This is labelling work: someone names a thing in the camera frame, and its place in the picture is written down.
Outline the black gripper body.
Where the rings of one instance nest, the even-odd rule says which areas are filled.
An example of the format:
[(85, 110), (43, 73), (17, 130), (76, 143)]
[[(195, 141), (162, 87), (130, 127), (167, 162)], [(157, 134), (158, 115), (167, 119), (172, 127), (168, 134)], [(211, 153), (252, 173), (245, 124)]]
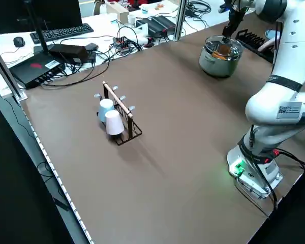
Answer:
[(238, 28), (239, 24), (242, 22), (243, 17), (245, 16), (246, 8), (238, 6), (234, 6), (229, 11), (229, 23), (228, 27), (230, 28)]

